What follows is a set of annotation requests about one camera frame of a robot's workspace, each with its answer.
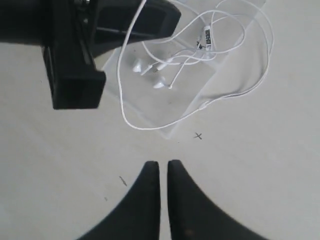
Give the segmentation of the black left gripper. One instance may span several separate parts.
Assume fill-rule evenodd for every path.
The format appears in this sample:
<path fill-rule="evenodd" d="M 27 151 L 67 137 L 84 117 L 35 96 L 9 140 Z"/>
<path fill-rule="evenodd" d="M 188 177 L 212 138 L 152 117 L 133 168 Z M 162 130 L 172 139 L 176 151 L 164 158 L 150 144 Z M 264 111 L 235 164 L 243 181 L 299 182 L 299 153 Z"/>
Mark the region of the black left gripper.
<path fill-rule="evenodd" d="M 98 108 L 106 84 L 76 11 L 70 0 L 0 2 L 0 41 L 42 48 L 55 110 Z"/>

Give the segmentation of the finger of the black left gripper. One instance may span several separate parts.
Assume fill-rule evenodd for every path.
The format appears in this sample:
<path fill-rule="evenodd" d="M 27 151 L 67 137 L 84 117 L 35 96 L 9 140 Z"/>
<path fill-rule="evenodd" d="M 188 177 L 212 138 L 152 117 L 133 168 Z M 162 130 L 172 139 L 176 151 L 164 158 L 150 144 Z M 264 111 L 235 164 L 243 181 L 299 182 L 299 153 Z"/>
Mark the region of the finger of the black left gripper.
<path fill-rule="evenodd" d="M 123 45 L 140 0 L 92 1 L 92 55 L 99 57 Z M 167 0 L 148 0 L 131 30 L 128 43 L 171 37 L 181 18 Z"/>

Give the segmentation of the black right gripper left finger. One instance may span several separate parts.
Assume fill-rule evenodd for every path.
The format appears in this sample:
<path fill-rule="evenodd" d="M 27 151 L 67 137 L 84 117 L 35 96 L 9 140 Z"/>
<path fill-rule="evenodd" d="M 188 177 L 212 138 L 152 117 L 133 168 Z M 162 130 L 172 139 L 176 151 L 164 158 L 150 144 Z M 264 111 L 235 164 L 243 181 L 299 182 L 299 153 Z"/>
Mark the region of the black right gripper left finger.
<path fill-rule="evenodd" d="M 160 169 L 147 161 L 119 204 L 80 240 L 158 240 L 160 238 Z"/>

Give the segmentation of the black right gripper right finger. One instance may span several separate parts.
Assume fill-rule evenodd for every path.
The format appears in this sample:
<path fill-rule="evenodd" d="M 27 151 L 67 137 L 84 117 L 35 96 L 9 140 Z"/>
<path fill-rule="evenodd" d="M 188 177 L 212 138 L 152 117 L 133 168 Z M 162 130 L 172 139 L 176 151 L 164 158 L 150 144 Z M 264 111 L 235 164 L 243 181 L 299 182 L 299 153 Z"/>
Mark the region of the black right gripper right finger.
<path fill-rule="evenodd" d="M 167 207 L 173 240 L 264 240 L 212 202 L 180 160 L 167 164 Z"/>

